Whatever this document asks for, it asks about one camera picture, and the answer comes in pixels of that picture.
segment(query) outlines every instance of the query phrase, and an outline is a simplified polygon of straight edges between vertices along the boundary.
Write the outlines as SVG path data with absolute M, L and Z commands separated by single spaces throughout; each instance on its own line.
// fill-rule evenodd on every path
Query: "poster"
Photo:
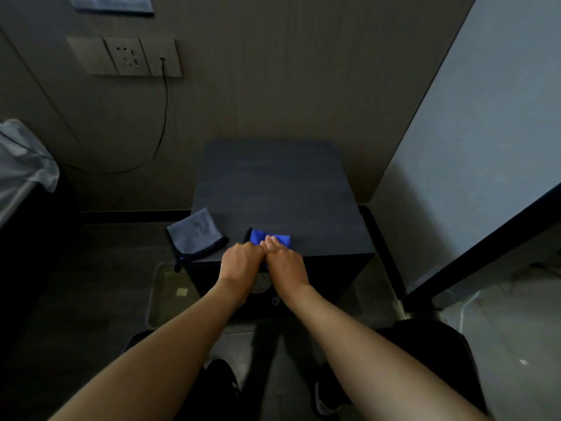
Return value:
M 154 14 L 151 0 L 70 0 L 77 10 Z

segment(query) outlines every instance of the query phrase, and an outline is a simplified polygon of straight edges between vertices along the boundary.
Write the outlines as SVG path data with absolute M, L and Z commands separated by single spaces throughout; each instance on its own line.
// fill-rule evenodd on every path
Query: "forearm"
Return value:
M 237 302 L 226 282 L 128 350 L 52 420 L 171 420 Z
M 409 354 L 306 287 L 287 302 L 367 419 L 486 419 Z

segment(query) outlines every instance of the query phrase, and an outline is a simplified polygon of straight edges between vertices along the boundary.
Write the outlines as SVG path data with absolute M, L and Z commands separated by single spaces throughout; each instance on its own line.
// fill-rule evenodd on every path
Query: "black cable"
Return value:
M 50 156 L 46 156 L 46 155 L 43 155 L 43 154 L 41 154 L 41 153 L 39 153 L 39 152 L 36 152 L 36 151 L 34 151 L 34 150 L 28 148 L 27 146 L 22 145 L 22 144 L 19 143 L 18 141 L 15 141 L 15 140 L 12 139 L 10 136 L 8 136 L 8 135 L 6 135 L 4 132 L 2 132 L 2 130 L 0 130 L 0 134 L 3 135 L 6 139 L 8 139 L 9 141 L 11 141 L 12 143 L 14 143 L 14 144 L 16 144 L 16 145 L 18 145 L 18 146 L 20 146 L 20 147 L 26 149 L 26 150 L 29 150 L 29 151 L 30 151 L 31 153 L 33 153 L 33 154 L 42 156 L 43 158 L 46 158 L 46 159 L 50 159 L 51 161 L 58 162 L 58 163 L 60 163 L 60 164 L 62 164 L 62 165 L 65 165 L 65 166 L 67 166 L 67 167 L 69 167 L 69 168 L 72 168 L 72 169 L 74 169 L 74 170 L 76 170 L 76 171 L 79 171 L 79 172 L 81 172 L 81 173 L 84 173 L 84 174 L 90 174 L 90 175 L 95 175 L 95 176 L 116 176 L 116 175 L 121 175 L 121 174 L 130 173 L 131 171 L 137 170 L 137 169 L 139 169 L 139 168 L 144 167 L 145 165 L 150 164 L 150 162 L 152 162 L 154 159 L 156 159 L 156 156 L 158 155 L 158 151 L 160 150 L 160 146 L 162 145 L 162 140 L 164 139 L 165 125 L 166 125 L 166 123 L 167 123 L 167 121 L 168 121 L 168 82 L 167 82 L 167 80 L 165 79 L 165 70 L 164 70 L 164 66 L 165 66 L 165 60 L 162 59 L 162 77 L 164 78 L 164 86 L 165 86 L 164 125 L 163 125 L 163 127 L 162 127 L 162 133 L 160 134 L 160 140 L 158 141 L 158 146 L 156 146 L 156 150 L 154 151 L 154 155 L 152 155 L 152 158 L 151 158 L 150 160 L 144 162 L 143 164 L 137 165 L 136 167 L 132 167 L 132 168 L 129 168 L 128 170 L 124 170 L 124 171 L 115 171 L 115 172 L 110 172 L 110 173 L 94 173 L 94 172 L 91 172 L 91 171 L 83 170 L 83 169 L 81 169 L 80 167 L 77 167 L 77 166 L 75 166 L 75 165 L 67 164 L 66 162 L 57 161 L 56 159 L 51 158 Z

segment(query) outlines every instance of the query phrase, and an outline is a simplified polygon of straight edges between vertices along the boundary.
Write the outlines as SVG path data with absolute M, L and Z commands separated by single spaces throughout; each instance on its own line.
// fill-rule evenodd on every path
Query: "wall switch panel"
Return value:
M 142 38 L 144 55 L 153 77 L 162 76 L 162 58 L 165 59 L 165 76 L 181 77 L 181 65 L 173 39 Z
M 119 75 L 150 76 L 138 38 L 106 37 L 105 43 Z
M 117 75 L 115 65 L 101 38 L 66 37 L 66 40 L 88 74 Z

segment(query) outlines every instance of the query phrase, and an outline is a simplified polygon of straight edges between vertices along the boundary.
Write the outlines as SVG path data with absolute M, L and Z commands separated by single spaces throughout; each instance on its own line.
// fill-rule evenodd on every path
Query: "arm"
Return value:
M 415 358 L 321 297 L 302 256 L 275 238 L 261 245 L 279 296 L 323 350 L 335 376 L 368 420 L 485 420 Z
M 51 420 L 171 420 L 248 296 L 264 256 L 250 242 L 229 248 L 216 285 L 203 298 L 102 370 Z

